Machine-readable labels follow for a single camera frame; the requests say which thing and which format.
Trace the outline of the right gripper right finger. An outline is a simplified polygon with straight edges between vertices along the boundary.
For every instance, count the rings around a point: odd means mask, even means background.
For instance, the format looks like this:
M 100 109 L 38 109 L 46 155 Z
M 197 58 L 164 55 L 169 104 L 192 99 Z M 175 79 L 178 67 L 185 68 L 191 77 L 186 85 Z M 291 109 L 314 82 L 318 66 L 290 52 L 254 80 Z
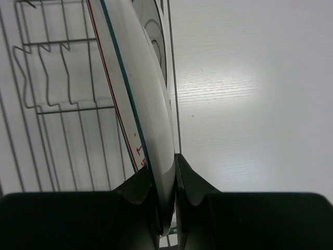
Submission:
M 217 249 L 210 196 L 219 191 L 175 155 L 175 211 L 178 249 Z

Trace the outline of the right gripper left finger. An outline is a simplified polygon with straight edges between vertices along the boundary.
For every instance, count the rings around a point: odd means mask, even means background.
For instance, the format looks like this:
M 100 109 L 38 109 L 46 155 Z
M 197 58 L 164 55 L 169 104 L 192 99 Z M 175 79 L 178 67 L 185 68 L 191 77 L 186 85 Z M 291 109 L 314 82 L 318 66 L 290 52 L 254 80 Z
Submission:
M 117 210 L 112 224 L 114 249 L 159 249 L 159 218 L 146 166 L 112 191 Z

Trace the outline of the orange sunburst pattern plate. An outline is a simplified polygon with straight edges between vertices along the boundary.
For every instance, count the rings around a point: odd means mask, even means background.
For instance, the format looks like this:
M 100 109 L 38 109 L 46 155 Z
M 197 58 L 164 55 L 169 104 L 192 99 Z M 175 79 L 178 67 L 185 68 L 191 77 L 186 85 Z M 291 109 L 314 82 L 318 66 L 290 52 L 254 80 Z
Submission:
M 167 235 L 174 204 L 174 131 L 148 35 L 132 1 L 86 4 L 133 170 L 148 168 L 160 234 Z

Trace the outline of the white plate grey line pattern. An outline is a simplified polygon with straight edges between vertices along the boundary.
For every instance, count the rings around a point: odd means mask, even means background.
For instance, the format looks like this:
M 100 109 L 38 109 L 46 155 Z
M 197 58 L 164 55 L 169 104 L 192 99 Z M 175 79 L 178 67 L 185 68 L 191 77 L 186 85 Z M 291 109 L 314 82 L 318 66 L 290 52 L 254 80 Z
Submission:
M 171 46 L 159 1 L 132 1 L 138 19 L 148 35 L 168 114 L 171 115 L 170 74 Z

